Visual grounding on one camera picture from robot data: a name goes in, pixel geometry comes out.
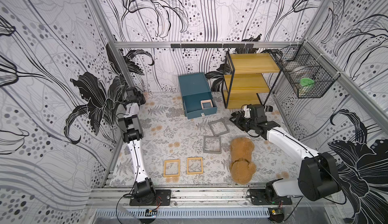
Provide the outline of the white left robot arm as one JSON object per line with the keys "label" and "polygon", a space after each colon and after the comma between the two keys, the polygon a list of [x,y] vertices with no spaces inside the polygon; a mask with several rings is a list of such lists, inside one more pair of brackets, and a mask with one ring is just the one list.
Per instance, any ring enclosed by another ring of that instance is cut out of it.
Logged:
{"label": "white left robot arm", "polygon": [[141,140],[144,133],[138,118],[140,106],[145,104],[144,95],[135,87],[126,90],[126,98],[123,106],[125,114],[118,119],[118,126],[131,154],[134,168],[134,183],[130,197],[138,204],[150,204],[156,200],[157,194],[150,176],[145,170],[145,164],[141,149]]}

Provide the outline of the teal yellow drawer cabinet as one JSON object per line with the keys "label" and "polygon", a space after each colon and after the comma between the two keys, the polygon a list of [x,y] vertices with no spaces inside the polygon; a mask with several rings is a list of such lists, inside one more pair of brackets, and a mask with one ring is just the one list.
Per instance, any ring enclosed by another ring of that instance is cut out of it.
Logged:
{"label": "teal yellow drawer cabinet", "polygon": [[[178,76],[185,116],[191,120],[217,113],[217,105],[204,73]],[[201,100],[211,99],[213,108],[202,109]]]}

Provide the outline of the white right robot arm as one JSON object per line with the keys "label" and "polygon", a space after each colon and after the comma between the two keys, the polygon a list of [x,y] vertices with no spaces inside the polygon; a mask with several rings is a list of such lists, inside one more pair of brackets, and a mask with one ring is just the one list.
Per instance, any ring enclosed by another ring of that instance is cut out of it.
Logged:
{"label": "white right robot arm", "polygon": [[275,144],[300,166],[298,178],[279,179],[266,184],[266,201],[279,204],[290,196],[316,201],[342,190],[334,157],[309,148],[278,123],[268,121],[264,106],[244,105],[240,111],[232,113],[229,120],[240,130],[246,133],[254,131],[256,138]]}

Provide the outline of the pink square brooch box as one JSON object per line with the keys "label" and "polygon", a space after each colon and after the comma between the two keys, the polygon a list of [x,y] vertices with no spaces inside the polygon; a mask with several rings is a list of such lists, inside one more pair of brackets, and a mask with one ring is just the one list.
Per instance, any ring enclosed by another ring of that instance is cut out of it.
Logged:
{"label": "pink square brooch box", "polygon": [[201,100],[201,107],[202,107],[202,109],[213,108],[212,100],[211,99]]}

